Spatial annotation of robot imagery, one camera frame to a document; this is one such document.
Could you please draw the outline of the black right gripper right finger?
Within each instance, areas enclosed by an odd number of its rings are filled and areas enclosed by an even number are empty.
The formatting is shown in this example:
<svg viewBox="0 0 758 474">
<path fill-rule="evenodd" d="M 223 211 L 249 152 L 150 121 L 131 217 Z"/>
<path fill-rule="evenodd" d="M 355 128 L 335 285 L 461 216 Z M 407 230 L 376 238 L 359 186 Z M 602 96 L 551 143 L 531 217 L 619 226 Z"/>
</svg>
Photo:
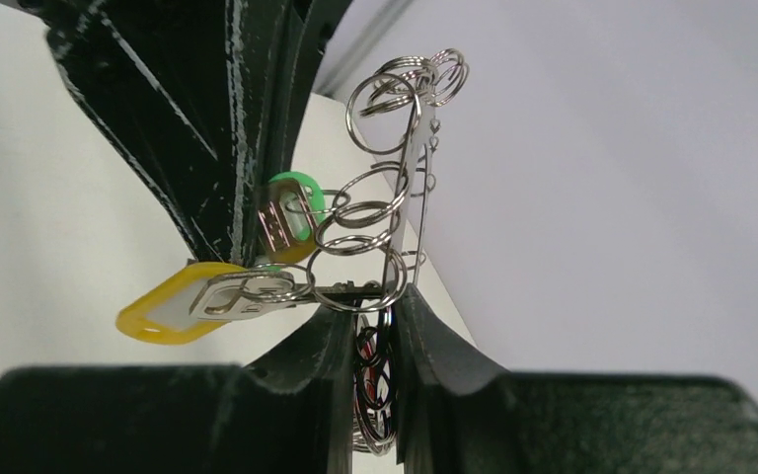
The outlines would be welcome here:
<svg viewBox="0 0 758 474">
<path fill-rule="evenodd" d="M 393 311 L 408 473 L 758 473 L 758 405 L 731 381 L 511 371 L 415 287 Z"/>
</svg>

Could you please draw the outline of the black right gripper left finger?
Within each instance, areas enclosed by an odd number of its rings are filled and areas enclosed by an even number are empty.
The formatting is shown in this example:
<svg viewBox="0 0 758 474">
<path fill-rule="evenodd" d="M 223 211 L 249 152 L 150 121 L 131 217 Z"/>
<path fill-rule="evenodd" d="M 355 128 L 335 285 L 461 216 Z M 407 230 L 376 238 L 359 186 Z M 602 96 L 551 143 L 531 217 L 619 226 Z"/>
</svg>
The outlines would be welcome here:
<svg viewBox="0 0 758 474">
<path fill-rule="evenodd" d="M 320 309 L 248 365 L 0 377 L 0 473 L 348 473 L 354 323 Z"/>
</svg>

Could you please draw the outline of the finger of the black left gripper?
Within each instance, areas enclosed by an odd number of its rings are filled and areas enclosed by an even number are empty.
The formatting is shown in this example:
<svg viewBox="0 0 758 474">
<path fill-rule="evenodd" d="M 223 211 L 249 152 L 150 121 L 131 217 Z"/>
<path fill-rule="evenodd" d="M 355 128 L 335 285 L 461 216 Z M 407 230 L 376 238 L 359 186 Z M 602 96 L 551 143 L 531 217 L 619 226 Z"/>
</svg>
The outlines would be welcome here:
<svg viewBox="0 0 758 474">
<path fill-rule="evenodd" d="M 232 262 L 257 255 L 260 189 L 290 168 L 326 47 L 347 1 L 231 1 L 228 99 L 235 197 Z"/>
<path fill-rule="evenodd" d="M 238 262 L 236 1 L 20 1 L 71 97 L 193 256 Z"/>
</svg>

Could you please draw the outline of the silver key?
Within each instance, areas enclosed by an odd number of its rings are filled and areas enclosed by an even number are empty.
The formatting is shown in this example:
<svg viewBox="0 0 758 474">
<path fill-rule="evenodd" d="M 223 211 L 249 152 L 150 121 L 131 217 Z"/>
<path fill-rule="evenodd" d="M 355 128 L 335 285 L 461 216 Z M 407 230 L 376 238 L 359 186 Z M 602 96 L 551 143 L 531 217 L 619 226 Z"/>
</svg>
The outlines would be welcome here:
<svg viewBox="0 0 758 474">
<path fill-rule="evenodd" d="M 260 242 L 270 262 L 298 264 L 316 250 L 317 223 L 292 180 L 269 183 L 258 209 Z"/>
<path fill-rule="evenodd" d="M 313 278 L 299 282 L 285 271 L 251 271 L 215 276 L 206 281 L 189 307 L 202 321 L 243 321 L 305 304 L 339 312 L 364 312 L 366 302 L 380 302 L 382 287 L 339 282 L 319 286 Z"/>
</svg>

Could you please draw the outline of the yellow key tag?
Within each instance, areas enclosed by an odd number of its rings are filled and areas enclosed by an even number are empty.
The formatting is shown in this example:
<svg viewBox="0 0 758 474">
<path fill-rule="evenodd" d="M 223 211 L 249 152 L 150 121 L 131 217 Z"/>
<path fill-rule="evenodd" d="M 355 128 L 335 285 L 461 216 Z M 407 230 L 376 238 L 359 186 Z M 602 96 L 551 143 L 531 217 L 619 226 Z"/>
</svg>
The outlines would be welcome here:
<svg viewBox="0 0 758 474">
<path fill-rule="evenodd" d="M 213 277 L 244 272 L 240 266 L 219 262 L 187 265 L 155 288 L 121 309 L 115 327 L 134 340 L 157 345 L 184 345 L 226 325 L 226 321 L 198 320 L 190 306 Z"/>
</svg>

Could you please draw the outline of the green key tag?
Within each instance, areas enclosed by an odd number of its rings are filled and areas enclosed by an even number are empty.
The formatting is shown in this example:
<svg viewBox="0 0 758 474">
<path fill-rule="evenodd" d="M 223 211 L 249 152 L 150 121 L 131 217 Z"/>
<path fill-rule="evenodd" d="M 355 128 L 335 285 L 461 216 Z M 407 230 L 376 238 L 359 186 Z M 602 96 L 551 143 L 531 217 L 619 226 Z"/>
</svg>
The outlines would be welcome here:
<svg viewBox="0 0 758 474">
<path fill-rule="evenodd" d="M 310 175 L 298 171 L 286 171 L 274 175 L 269 179 L 271 184 L 284 180 L 296 182 L 301 189 L 302 197 L 307 202 L 314 221 L 322 223 L 326 215 L 325 195 L 317 180 Z"/>
</svg>

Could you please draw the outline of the silver metal ring disc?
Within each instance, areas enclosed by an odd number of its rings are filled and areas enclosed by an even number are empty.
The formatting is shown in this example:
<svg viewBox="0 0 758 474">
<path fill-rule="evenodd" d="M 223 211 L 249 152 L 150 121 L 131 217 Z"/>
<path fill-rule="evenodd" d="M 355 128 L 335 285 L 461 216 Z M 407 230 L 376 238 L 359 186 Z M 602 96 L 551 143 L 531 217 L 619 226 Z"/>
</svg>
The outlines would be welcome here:
<svg viewBox="0 0 758 474">
<path fill-rule="evenodd" d="M 362 285 L 381 286 L 382 300 L 366 302 L 364 312 L 342 312 L 355 322 L 353 447 L 360 452 L 385 455 L 396 442 L 393 306 L 418 283 L 425 262 L 425 221 L 436 186 L 433 155 L 441 128 L 436 113 L 463 89 L 469 73 L 468 61 L 456 48 L 432 56 L 399 56 L 362 80 L 345 103 L 344 122 L 351 141 L 376 161 L 334 190 L 315 234 L 317 249 L 309 257 L 306 276 L 314 275 L 321 256 L 377 254 L 381 260 L 380 279 Z M 390 356 L 393 395 L 390 406 L 380 411 L 364 405 L 355 380 L 356 334 L 367 326 L 378 330 L 379 345 L 387 346 Z"/>
</svg>

